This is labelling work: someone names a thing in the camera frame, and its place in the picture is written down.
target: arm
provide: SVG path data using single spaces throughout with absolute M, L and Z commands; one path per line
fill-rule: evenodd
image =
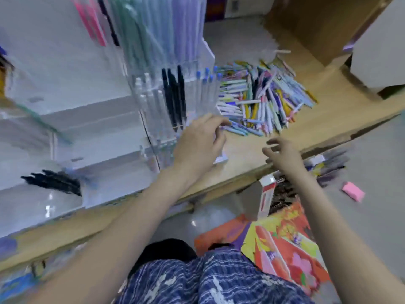
M 35 294 L 30 303 L 111 303 L 166 211 L 214 163 L 225 144 L 218 130 L 228 124 L 210 114 L 183 132 L 172 167 L 150 185 L 72 263 Z
M 279 144 L 279 153 L 263 148 L 266 162 L 273 162 L 295 186 L 342 302 L 403 303 L 405 286 L 349 228 L 292 143 L 274 138 L 268 144 Z

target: left hand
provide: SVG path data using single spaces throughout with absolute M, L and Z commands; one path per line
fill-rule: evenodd
M 220 125 L 230 125 L 230 122 L 223 116 L 209 113 L 193 121 L 183 131 L 173 152 L 173 168 L 180 170 L 190 185 L 209 171 L 222 153 L 226 137 Z

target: patterned fabric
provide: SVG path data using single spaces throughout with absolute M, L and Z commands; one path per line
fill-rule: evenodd
M 143 265 L 115 303 L 313 302 L 298 285 L 261 272 L 239 250 L 223 247 L 188 263 L 156 260 Z

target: hand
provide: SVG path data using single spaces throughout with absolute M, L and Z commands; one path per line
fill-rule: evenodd
M 173 168 L 187 177 L 190 185 L 209 171 L 222 153 L 226 137 L 220 125 L 230 122 L 225 117 L 206 114 L 193 121 L 181 135 L 173 152 Z
M 272 162 L 274 166 L 281 170 L 287 177 L 306 171 L 300 153 L 289 140 L 282 137 L 275 137 L 269 139 L 267 144 L 277 144 L 277 146 L 264 147 L 262 149 L 262 152 L 268 156 L 266 163 Z

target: wooden counter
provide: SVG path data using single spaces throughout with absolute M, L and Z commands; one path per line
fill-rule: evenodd
M 297 80 L 319 100 L 313 109 L 299 112 L 296 123 L 282 132 L 302 152 L 348 140 L 351 134 L 389 119 L 405 108 L 405 94 L 383 101 L 337 66 L 322 66 L 285 30 L 274 26 L 269 29 L 281 48 L 292 51 L 285 60 L 296 71 Z M 207 193 L 207 201 L 253 183 L 269 171 L 261 152 L 265 143 L 265 137 L 239 137 L 227 132 L 225 152 L 229 161 L 214 167 L 183 198 Z M 16 237 L 18 254 L 0 262 L 0 271 L 86 241 L 108 226 L 132 200 L 129 197 L 119 205 L 80 210 L 70 218 L 23 232 Z

